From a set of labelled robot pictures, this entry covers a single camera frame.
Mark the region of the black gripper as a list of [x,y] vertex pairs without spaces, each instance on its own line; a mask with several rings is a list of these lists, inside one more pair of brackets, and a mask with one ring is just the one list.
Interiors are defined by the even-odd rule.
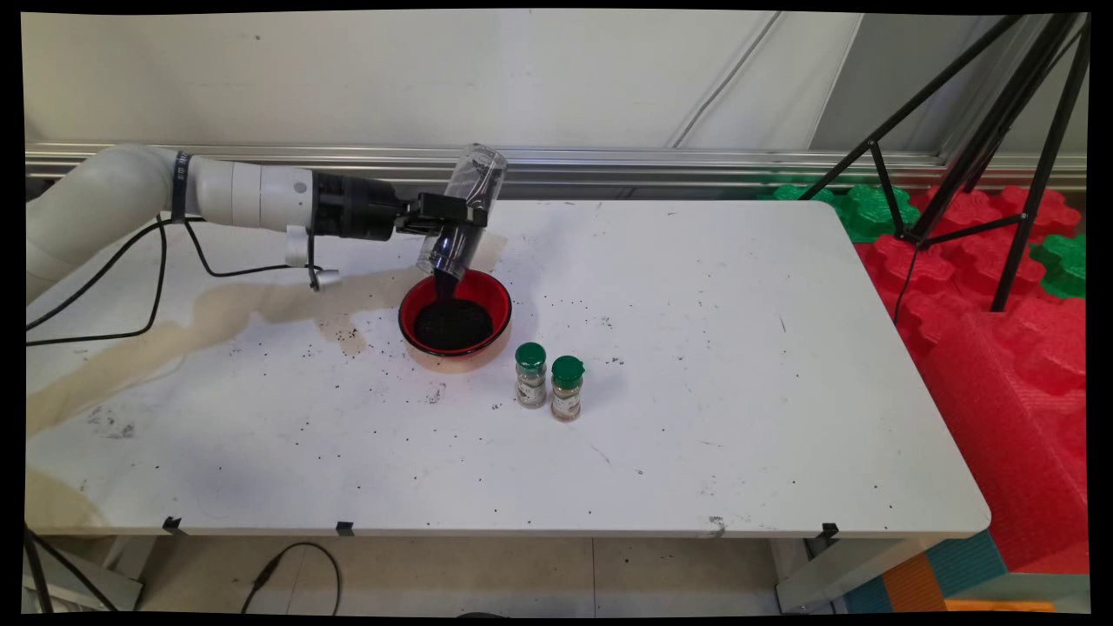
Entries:
[[[397,221],[407,211],[407,221]],[[311,234],[345,239],[385,242],[398,234],[441,237],[454,226],[485,229],[489,211],[466,199],[433,193],[403,200],[390,183],[313,174]]]

